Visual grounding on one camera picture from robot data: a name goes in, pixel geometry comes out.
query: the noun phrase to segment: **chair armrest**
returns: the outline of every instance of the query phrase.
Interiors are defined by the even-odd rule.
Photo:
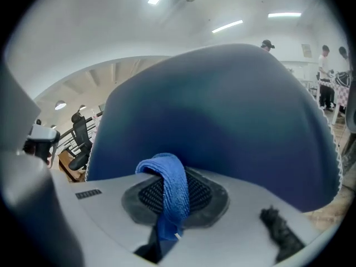
[[[83,147],[83,146],[84,146],[84,143],[82,143],[82,144],[79,145],[77,148],[75,148],[75,149],[73,150],[73,152],[77,151],[78,149],[80,149],[80,148]]]

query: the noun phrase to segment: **wooden desk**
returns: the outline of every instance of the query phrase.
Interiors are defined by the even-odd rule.
[[[71,156],[67,150],[63,150],[58,155],[58,158],[60,170],[63,171],[72,182],[83,181],[83,174],[85,173],[80,173],[69,168],[69,163],[74,159],[74,157]]]

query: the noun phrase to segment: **blue towel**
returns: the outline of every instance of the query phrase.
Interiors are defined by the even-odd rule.
[[[182,236],[181,224],[189,216],[188,183],[183,164],[173,154],[157,154],[152,159],[141,161],[136,173],[145,168],[162,175],[164,180],[163,213],[157,228],[160,240],[177,240],[175,233]]]

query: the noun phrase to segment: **black pants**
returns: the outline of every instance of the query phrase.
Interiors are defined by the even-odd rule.
[[[321,85],[320,86],[320,106],[323,107],[324,105],[327,106],[327,108],[331,108],[331,99],[332,95],[334,93],[334,90],[330,87]]]
[[[330,94],[330,101],[331,101],[331,103],[334,104],[334,106],[336,106],[336,104],[334,103],[334,98],[335,98],[335,91],[334,91],[334,89],[332,89],[331,94]]]

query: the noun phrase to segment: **black office chair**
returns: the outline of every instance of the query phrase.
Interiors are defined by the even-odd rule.
[[[92,142],[89,140],[88,131],[87,131],[87,123],[84,117],[82,117],[79,113],[75,113],[72,116],[73,129],[75,133],[75,142],[78,147],[74,149],[77,151],[81,150],[79,154],[69,163],[69,168],[71,170],[78,170],[88,163],[90,151],[92,148]]]

